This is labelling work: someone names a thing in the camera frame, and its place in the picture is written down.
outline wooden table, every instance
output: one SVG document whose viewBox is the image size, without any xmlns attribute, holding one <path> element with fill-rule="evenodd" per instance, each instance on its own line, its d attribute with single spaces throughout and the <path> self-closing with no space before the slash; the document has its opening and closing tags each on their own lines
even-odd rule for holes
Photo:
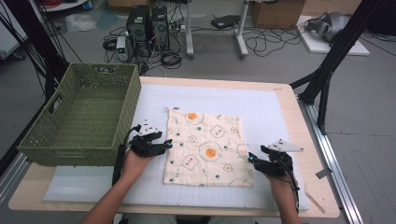
<svg viewBox="0 0 396 224">
<path fill-rule="evenodd" d="M 327 177 L 318 179 L 316 173 L 323 169 L 311 135 L 294 92 L 287 84 L 255 83 L 222 80 L 183 79 L 165 77 L 141 77 L 142 85 L 191 86 L 227 88 L 240 90 L 273 91 L 276 93 L 290 141 L 305 149 L 295 157 L 303 177 L 305 194 L 310 209 L 300 213 L 300 217 L 338 217 L 338 205 Z M 9 208 L 28 211 L 89 211 L 93 203 L 51 203 L 43 197 L 55 173 L 55 167 L 45 167 L 33 163 L 9 201 Z M 278 212 L 262 209 L 153 206 L 124 204 L 120 213 L 175 214 L 195 216 L 252 216 L 278 217 Z"/>
</svg>

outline orange circle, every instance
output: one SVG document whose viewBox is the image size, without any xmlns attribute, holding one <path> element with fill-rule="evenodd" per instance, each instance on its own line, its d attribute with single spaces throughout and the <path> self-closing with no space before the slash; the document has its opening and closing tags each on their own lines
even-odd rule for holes
<svg viewBox="0 0 396 224">
<path fill-rule="evenodd" d="M 198 116 L 195 113 L 189 113 L 189 119 L 197 119 Z"/>
<path fill-rule="evenodd" d="M 214 158 L 215 156 L 216 156 L 216 150 L 215 149 L 213 149 L 213 148 L 208 148 L 207 150 L 206 150 L 206 156 L 208 157 L 208 158 Z"/>
</svg>

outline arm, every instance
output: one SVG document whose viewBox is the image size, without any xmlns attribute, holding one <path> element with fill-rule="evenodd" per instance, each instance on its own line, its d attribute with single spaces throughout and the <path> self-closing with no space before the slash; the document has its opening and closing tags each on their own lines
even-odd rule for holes
<svg viewBox="0 0 396 224">
<path fill-rule="evenodd" d="M 119 210 L 129 188 L 143 174 L 146 165 L 153 159 L 136 156 L 132 150 L 125 155 L 119 181 L 103 196 L 79 223 L 110 224 Z"/>
<path fill-rule="evenodd" d="M 267 178 L 271 183 L 271 191 L 273 192 L 282 223 L 300 224 L 301 221 L 296 211 L 293 191 L 290 183 L 285 182 L 289 181 L 289 179 L 286 176 L 283 176 L 280 178 L 285 181 L 282 181 L 269 175 L 267 175 Z"/>
</svg>

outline cardboard box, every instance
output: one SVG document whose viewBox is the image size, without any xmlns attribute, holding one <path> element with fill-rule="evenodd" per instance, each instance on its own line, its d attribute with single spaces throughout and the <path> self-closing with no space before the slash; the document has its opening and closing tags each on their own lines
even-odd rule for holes
<svg viewBox="0 0 396 224">
<path fill-rule="evenodd" d="M 306 0 L 302 15 L 320 16 L 325 11 L 352 15 L 360 3 L 361 0 Z"/>
<path fill-rule="evenodd" d="M 123 7 L 130 8 L 133 5 L 150 6 L 150 4 L 151 4 L 150 0 L 108 0 L 108 6 L 115 8 L 123 8 Z"/>
<path fill-rule="evenodd" d="M 282 0 L 275 4 L 256 2 L 251 19 L 257 28 L 293 29 L 304 3 L 305 0 Z"/>
</svg>

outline floor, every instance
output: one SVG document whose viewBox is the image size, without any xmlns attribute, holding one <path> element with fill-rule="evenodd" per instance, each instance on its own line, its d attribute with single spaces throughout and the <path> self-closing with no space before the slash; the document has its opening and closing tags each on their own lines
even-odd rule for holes
<svg viewBox="0 0 396 224">
<path fill-rule="evenodd" d="M 74 8 L 56 14 L 54 18 L 61 21 L 65 14 L 73 13 L 87 13 L 92 15 L 94 21 L 99 21 L 103 18 L 104 10 L 84 12 Z M 193 22 L 202 22 L 209 27 L 209 22 L 203 20 L 205 19 L 196 19 Z M 64 38 L 84 63 L 103 63 L 103 37 L 124 24 L 124 19 L 116 19 L 107 30 L 66 33 Z M 196 52 L 193 60 L 185 55 L 185 42 L 180 38 L 180 55 L 183 58 L 180 68 L 154 68 L 146 75 L 291 83 L 315 71 L 326 56 L 308 53 L 304 44 L 300 43 L 286 45 L 266 57 L 258 57 L 250 50 L 249 55 L 241 60 L 231 33 L 195 32 L 193 37 Z M 369 40 L 396 53 L 395 42 Z M 77 63 L 77 57 L 66 47 L 64 41 L 62 43 L 67 61 Z M 391 223 L 396 220 L 396 175 L 392 175 L 391 170 L 396 158 L 393 146 L 396 138 L 396 60 L 394 55 L 363 39 L 361 43 L 370 51 L 370 56 L 345 57 L 332 78 L 326 130 L 363 222 Z M 268 42 L 267 47 L 275 48 L 276 44 Z M 303 90 L 304 87 L 298 88 L 295 93 Z M 9 58 L 0 62 L 0 95 L 0 156 L 3 156 L 44 102 L 29 60 Z M 78 222 L 84 216 L 83 213 L 69 212 L 11 211 L 7 208 L 10 195 L 12 191 L 0 204 L 1 222 L 5 224 L 54 220 L 57 223 L 71 223 Z M 257 218 L 257 221 L 280 222 L 278 218 L 262 217 Z M 303 218 L 303 222 L 347 223 L 343 215 L 337 219 Z"/>
</svg>

